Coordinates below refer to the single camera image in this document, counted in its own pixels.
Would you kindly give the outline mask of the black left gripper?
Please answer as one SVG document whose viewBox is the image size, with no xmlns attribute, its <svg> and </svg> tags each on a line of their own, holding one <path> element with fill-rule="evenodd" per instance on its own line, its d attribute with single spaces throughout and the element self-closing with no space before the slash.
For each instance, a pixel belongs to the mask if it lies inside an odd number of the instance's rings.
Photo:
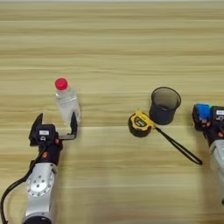
<svg viewBox="0 0 224 224">
<path fill-rule="evenodd" d="M 38 157 L 35 163 L 51 163 L 57 165 L 60 160 L 60 152 L 63 149 L 63 142 L 74 140 L 77 137 L 78 123 L 75 113 L 72 114 L 70 127 L 71 134 L 60 136 L 36 136 L 36 128 L 42 123 L 43 114 L 39 114 L 31 126 L 29 135 L 30 146 L 38 146 Z"/>
</svg>

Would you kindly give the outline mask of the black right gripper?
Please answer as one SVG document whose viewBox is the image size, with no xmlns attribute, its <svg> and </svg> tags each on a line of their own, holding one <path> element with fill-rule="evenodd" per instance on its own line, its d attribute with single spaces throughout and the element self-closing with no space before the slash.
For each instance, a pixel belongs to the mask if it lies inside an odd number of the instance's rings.
<svg viewBox="0 0 224 224">
<path fill-rule="evenodd" d="M 200 120 L 200 112 L 198 106 L 194 105 L 192 109 L 192 120 L 196 130 L 203 130 L 203 123 Z M 224 122 L 208 122 L 203 130 L 208 145 L 216 140 L 224 140 Z"/>
</svg>

